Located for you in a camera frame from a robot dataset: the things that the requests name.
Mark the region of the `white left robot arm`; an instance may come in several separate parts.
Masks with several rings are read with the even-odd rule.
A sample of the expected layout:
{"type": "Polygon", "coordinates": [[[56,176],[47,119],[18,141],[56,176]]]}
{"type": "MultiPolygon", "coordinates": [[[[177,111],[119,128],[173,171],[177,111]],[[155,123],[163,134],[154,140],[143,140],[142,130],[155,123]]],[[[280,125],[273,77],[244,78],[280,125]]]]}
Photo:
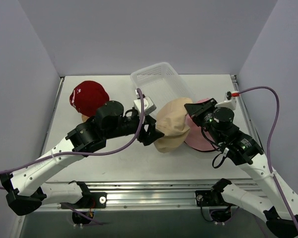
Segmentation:
{"type": "Polygon", "coordinates": [[[86,183],[74,180],[52,184],[47,180],[67,166],[96,155],[97,151],[105,148],[108,139],[133,134],[137,141],[148,146],[164,136],[156,129],[155,119],[143,116],[140,107],[134,106],[129,112],[131,115],[127,116],[120,102],[106,102],[94,116],[77,125],[33,164],[0,174],[10,209],[23,216],[46,204],[60,203],[73,208],[90,206],[93,198],[86,183]]]}

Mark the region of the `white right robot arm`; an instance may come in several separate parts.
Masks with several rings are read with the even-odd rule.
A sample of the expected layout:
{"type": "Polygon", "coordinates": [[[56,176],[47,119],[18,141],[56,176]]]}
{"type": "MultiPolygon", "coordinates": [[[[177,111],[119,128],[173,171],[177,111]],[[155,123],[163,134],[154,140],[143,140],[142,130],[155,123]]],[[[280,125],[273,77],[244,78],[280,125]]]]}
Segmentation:
{"type": "Polygon", "coordinates": [[[298,236],[298,195],[288,186],[275,169],[260,145],[233,123],[230,108],[217,107],[215,99],[197,104],[185,104],[193,123],[209,134],[211,143],[223,157],[230,159],[246,172],[265,194],[254,195],[227,179],[220,179],[211,188],[211,200],[218,205],[232,204],[265,222],[279,238],[298,236]]]}

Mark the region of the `beige hat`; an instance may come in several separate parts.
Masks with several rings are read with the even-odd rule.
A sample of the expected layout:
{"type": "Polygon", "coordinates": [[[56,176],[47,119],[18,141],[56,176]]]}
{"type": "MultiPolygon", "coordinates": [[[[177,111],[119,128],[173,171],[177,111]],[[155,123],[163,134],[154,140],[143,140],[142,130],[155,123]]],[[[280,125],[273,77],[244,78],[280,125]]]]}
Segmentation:
{"type": "Polygon", "coordinates": [[[164,105],[156,116],[156,129],[164,136],[154,142],[160,153],[177,149],[187,138],[190,127],[186,124],[188,115],[184,105],[191,104],[190,98],[177,98],[164,105]]]}

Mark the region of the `pink hat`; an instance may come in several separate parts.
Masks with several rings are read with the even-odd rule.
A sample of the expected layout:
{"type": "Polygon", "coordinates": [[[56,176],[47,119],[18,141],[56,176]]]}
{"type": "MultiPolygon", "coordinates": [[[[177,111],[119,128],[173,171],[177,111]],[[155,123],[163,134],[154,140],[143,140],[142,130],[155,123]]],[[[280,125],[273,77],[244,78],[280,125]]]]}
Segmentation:
{"type": "Polygon", "coordinates": [[[196,126],[189,115],[186,116],[185,123],[190,127],[185,143],[200,152],[214,152],[216,149],[207,141],[201,133],[201,127],[196,126]]]}

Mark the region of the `red baseball cap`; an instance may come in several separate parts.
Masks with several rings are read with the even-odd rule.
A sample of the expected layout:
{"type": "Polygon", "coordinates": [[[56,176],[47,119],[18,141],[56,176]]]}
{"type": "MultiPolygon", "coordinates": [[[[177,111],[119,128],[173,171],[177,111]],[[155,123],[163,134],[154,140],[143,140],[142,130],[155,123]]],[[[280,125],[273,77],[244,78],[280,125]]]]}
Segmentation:
{"type": "Polygon", "coordinates": [[[94,116],[97,109],[109,100],[109,95],[103,86],[90,80],[77,85],[69,97],[70,105],[86,117],[94,116]]]}

